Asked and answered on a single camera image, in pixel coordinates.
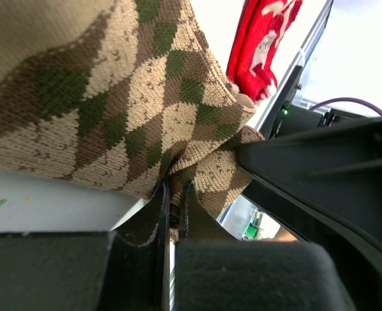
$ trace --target red fabric with white print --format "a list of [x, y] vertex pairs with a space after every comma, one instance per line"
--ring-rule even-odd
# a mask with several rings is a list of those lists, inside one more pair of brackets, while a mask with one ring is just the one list
[[228, 62], [228, 78], [252, 100], [269, 98], [277, 80], [270, 69], [302, 0], [248, 0]]

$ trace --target knitted fabric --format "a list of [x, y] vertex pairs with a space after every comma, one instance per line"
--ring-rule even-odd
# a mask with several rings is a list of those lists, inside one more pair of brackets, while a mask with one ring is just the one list
[[173, 226], [194, 180], [216, 216], [261, 140], [235, 90], [188, 0], [0, 1], [0, 168], [145, 199], [169, 176]]
[[249, 0], [232, 48], [227, 75], [242, 93], [262, 100], [275, 93], [271, 63], [302, 0]]

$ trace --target black machine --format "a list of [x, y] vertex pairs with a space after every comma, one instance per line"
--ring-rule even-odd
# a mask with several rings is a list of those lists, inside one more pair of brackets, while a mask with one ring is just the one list
[[[190, 184], [175, 310], [382, 310], [382, 118], [247, 144], [243, 192], [301, 243], [241, 242]], [[169, 185], [111, 233], [0, 233], [0, 311], [168, 310]]]

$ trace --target white wall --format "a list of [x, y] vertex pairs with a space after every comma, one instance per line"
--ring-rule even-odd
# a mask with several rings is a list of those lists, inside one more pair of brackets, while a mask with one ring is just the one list
[[[382, 109], [382, 0], [335, 0], [304, 98], [358, 97]], [[375, 115], [356, 104], [343, 110]]]

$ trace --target purple cable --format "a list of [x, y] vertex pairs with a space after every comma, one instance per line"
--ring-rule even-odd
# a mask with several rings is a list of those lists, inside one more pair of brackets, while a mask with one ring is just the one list
[[321, 102], [317, 105], [314, 105], [313, 107], [310, 107], [309, 110], [316, 110], [320, 107], [326, 106], [328, 104], [332, 104], [334, 102], [355, 102], [357, 104], [360, 104], [360, 105], [363, 105], [367, 108], [370, 108], [371, 110], [375, 111], [380, 116], [382, 116], [382, 110], [379, 109], [377, 106], [375, 106], [374, 104], [371, 104], [370, 102], [367, 102], [363, 99], [354, 98], [354, 97], [338, 97], [338, 98], [328, 99], [328, 100], [325, 100], [324, 102]]

